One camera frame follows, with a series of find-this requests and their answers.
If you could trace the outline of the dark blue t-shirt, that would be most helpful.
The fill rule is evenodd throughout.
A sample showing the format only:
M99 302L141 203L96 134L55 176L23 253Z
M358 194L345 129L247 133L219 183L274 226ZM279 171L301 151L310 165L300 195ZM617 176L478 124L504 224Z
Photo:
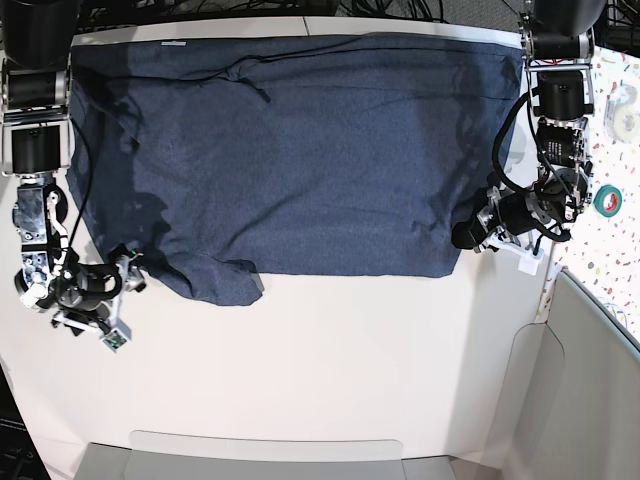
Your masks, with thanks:
M447 276L521 72L423 35L77 46L69 188L101 255L219 306L258 273Z

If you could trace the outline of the terrazzo patterned side surface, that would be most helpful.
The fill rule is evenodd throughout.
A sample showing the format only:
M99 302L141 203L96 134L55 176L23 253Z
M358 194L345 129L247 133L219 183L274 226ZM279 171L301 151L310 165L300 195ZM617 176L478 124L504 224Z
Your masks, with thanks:
M598 47L589 120L591 203L571 240L551 248L536 318L551 306L557 275L569 271L634 337L639 336L639 59Z

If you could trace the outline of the green tape roll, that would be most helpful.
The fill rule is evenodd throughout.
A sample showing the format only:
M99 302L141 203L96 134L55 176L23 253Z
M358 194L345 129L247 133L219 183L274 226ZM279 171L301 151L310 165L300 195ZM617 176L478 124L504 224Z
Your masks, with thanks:
M597 191L593 203L600 215L606 218L614 217L621 209L623 203L622 193L613 185L603 185Z

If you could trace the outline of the clear tape roll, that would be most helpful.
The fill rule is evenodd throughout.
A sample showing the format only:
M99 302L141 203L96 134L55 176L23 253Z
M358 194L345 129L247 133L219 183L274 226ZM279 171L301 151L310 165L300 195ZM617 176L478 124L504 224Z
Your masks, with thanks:
M630 84L615 87L606 102L604 129L616 142L632 144L639 138L639 90Z

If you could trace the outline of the grey chair bottom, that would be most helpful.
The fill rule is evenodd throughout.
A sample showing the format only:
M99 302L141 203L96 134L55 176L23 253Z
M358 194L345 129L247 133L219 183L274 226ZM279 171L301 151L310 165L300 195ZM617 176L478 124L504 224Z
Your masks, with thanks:
M91 443L77 479L453 479L446 456L404 459L396 440L273 441L133 431Z

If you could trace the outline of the grey chair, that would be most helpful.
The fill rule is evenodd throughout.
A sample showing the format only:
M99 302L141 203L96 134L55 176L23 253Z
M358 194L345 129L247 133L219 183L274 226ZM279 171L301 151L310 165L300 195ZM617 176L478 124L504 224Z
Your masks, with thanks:
M273 441L133 431L91 443L77 479L453 479L446 456L404 459L396 440Z
M571 274L516 336L490 445L504 479L639 476L639 343Z

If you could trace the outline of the grey chair right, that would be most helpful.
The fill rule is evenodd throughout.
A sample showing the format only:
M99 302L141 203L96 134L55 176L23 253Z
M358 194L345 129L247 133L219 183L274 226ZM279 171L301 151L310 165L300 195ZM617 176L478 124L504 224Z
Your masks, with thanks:
M504 479L639 476L639 343L571 274L516 336L490 445Z

